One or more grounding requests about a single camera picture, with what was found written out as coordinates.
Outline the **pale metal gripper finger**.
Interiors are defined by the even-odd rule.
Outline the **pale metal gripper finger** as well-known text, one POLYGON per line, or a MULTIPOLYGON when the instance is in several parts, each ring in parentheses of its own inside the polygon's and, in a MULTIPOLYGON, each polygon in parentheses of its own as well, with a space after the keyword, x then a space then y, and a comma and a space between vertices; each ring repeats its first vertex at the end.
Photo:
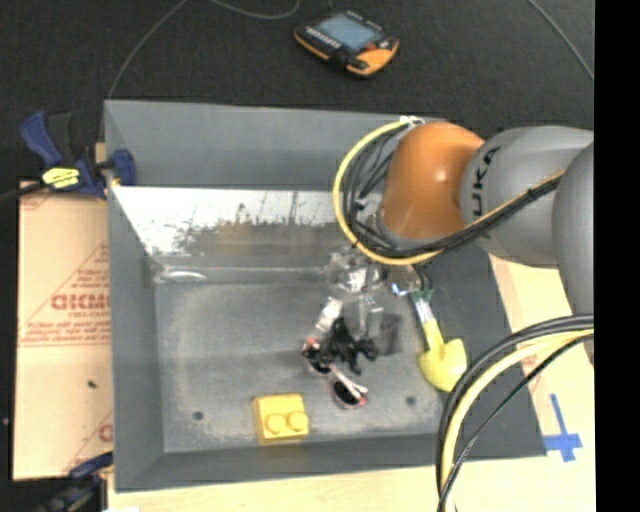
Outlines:
POLYGON ((348 331, 356 341, 375 343, 381 333, 384 308, 375 299, 355 299, 348 303, 348 331))
POLYGON ((312 329, 312 339, 321 341, 326 339, 333 330, 335 322, 342 316, 343 301, 336 297, 329 297, 321 308, 312 329))

